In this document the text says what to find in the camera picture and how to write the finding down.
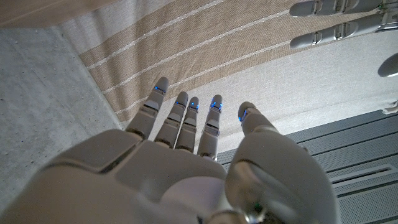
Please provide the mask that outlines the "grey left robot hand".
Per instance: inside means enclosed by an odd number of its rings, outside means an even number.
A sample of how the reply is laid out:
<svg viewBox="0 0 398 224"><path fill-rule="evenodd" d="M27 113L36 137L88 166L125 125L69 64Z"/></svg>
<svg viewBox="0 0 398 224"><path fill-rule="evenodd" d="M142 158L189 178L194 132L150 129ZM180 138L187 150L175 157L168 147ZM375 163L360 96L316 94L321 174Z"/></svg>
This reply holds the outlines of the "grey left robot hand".
<svg viewBox="0 0 398 224"><path fill-rule="evenodd" d="M305 49L358 35L397 30L397 0L315 0L298 2L289 9L289 14L292 17L333 16L373 10L376 12L369 16L296 36L291 39L289 47L291 49Z"/></svg>

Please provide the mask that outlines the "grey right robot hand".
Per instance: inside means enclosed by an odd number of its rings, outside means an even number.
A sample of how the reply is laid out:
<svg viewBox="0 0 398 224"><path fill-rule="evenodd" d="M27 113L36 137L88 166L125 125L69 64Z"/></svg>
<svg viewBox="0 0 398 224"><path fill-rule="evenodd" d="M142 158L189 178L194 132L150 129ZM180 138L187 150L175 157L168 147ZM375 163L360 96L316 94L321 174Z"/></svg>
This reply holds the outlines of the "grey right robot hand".
<svg viewBox="0 0 398 224"><path fill-rule="evenodd" d="M309 152L252 104L225 169L216 161L222 98L195 142L198 98L181 92L149 139L169 82L162 77L121 131L100 133L41 168L2 223L339 223L335 191Z"/></svg>

